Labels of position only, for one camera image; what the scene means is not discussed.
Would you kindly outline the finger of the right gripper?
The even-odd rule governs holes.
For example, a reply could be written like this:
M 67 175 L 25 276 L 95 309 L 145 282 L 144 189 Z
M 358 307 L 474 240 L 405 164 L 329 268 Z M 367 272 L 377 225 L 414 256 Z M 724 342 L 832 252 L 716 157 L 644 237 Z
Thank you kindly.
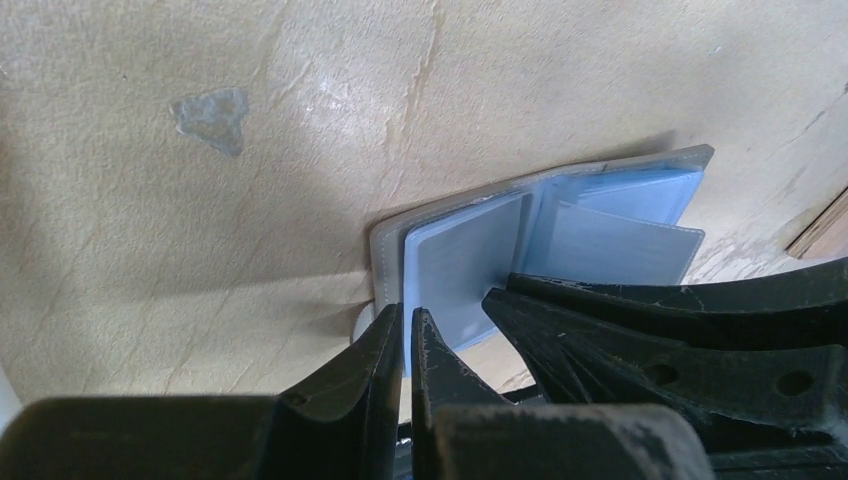
M 847 460 L 847 263 L 614 285 L 513 274 L 484 312 L 558 404 L 669 407 L 716 464 Z

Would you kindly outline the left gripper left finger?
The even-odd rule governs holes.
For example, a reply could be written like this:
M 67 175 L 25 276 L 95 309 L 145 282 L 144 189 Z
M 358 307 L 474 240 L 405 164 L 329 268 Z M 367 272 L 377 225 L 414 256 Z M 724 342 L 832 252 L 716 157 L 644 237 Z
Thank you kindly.
M 1 438 L 5 479 L 389 479 L 403 309 L 276 395 L 52 398 Z

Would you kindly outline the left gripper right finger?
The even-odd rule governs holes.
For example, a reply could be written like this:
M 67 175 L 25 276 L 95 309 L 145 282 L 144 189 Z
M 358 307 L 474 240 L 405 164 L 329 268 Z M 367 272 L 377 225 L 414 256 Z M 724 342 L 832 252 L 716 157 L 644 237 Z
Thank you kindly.
M 654 404 L 518 405 L 412 314 L 416 479 L 711 479 L 694 429 Z

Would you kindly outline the grey card holder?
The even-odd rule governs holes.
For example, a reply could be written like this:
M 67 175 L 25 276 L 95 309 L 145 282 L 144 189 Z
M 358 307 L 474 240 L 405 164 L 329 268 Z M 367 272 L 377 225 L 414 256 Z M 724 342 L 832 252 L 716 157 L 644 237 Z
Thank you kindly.
M 428 309 L 448 347 L 494 334 L 481 303 L 512 273 L 602 284 L 676 285 L 702 241 L 679 223 L 713 158 L 702 144 L 568 165 L 421 205 L 370 233 L 374 300 L 353 327 L 402 304 Z

